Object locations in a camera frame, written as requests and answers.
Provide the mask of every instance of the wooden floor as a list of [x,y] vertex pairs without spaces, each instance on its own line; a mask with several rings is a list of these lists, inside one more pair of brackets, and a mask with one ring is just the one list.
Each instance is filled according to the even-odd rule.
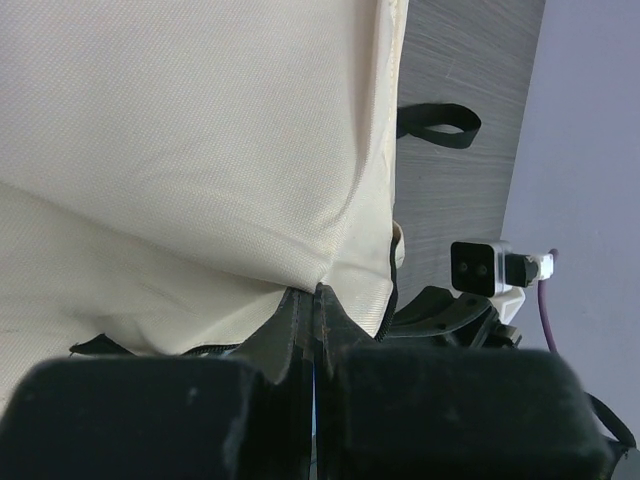
[[544,0],[409,2],[399,105],[460,103],[483,126],[468,150],[398,141],[399,306],[425,285],[449,285],[453,241],[500,236],[543,9]]

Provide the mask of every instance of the white fabric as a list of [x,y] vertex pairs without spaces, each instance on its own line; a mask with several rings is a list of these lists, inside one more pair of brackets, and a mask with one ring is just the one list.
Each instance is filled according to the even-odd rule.
[[239,343],[287,286],[331,285],[374,334],[405,15],[0,2],[0,404],[98,333],[168,354]]

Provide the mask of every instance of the white wall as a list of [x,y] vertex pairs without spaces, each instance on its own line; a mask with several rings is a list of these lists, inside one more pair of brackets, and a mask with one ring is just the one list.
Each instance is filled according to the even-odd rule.
[[[547,0],[503,238],[560,250],[558,349],[640,437],[640,2]],[[529,293],[515,324],[543,346]]]

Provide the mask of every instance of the white bag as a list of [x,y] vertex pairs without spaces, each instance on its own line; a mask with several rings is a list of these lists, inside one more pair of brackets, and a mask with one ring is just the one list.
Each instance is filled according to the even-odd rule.
[[2,2],[0,407],[100,333],[139,353],[240,343],[288,286],[331,285],[374,335],[405,16],[405,0]]

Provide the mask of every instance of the camera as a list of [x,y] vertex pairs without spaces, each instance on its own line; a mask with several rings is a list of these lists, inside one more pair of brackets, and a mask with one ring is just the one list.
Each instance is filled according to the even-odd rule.
[[451,283],[460,292],[493,297],[510,290],[506,279],[509,242],[468,240],[451,245]]

